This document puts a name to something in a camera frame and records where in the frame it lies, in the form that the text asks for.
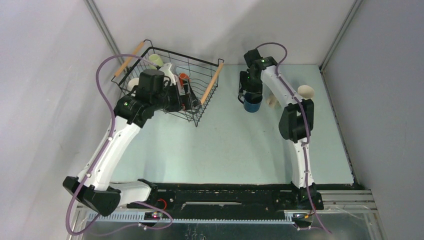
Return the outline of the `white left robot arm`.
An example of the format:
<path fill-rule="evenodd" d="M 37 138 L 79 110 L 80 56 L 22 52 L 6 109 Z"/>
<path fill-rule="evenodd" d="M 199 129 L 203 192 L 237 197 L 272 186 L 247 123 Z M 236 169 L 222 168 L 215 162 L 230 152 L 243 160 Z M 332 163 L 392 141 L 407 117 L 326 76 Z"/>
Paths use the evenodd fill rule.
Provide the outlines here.
<path fill-rule="evenodd" d="M 109 127 L 90 161 L 77 176 L 67 176 L 63 187 L 81 204 L 107 217 L 118 207 L 140 202 L 153 208 L 158 202 L 156 186 L 146 180 L 112 183 L 112 175 L 127 147 L 153 118 L 196 109 L 199 99 L 185 86 L 176 65 L 170 62 L 148 67 L 129 81 L 127 94 L 118 100 Z"/>

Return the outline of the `dark blue mug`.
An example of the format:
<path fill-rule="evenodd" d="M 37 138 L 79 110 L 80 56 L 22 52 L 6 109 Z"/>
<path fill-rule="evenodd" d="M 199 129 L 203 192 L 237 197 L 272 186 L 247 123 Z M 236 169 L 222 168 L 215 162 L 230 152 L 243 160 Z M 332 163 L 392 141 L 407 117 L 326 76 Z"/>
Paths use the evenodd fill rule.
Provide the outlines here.
<path fill-rule="evenodd" d="M 243 104 L 243 108 L 249 113 L 255 113 L 260 109 L 263 96 L 258 93 L 239 93 L 237 99 Z"/>

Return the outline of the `floral painted ceramic mug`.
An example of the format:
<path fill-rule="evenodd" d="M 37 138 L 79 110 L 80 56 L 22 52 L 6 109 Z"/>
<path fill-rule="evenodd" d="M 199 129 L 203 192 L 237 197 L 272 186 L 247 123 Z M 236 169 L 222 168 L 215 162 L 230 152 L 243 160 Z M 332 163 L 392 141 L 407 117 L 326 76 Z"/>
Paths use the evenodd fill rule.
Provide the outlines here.
<path fill-rule="evenodd" d="M 279 108 L 281 106 L 280 102 L 278 101 L 278 99 L 273 93 L 269 94 L 269 96 L 266 99 L 266 103 L 272 109 Z"/>

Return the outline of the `pale yellow mug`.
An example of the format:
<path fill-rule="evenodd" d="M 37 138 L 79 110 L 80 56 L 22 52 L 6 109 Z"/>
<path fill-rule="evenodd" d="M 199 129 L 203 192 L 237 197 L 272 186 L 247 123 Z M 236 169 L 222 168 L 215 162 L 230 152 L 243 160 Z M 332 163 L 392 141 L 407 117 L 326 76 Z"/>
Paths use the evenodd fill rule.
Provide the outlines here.
<path fill-rule="evenodd" d="M 312 99 L 315 96 L 315 90 L 309 85 L 300 85 L 297 93 L 304 99 Z"/>

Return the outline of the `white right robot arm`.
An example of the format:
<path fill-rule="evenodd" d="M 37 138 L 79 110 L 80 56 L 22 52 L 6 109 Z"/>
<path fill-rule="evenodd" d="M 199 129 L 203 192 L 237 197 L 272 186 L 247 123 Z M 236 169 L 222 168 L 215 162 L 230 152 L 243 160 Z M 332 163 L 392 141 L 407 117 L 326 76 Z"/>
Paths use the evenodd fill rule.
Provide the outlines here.
<path fill-rule="evenodd" d="M 283 79 L 279 64 L 269 56 L 262 57 L 258 49 L 244 54 L 247 70 L 239 74 L 238 100 L 249 113 L 259 110 L 265 88 L 269 88 L 282 105 L 278 123 L 281 137 L 294 148 L 291 161 L 291 204 L 297 209 L 323 210 L 323 200 L 310 166 L 311 131 L 314 127 L 315 105 L 312 99 L 305 99 Z"/>

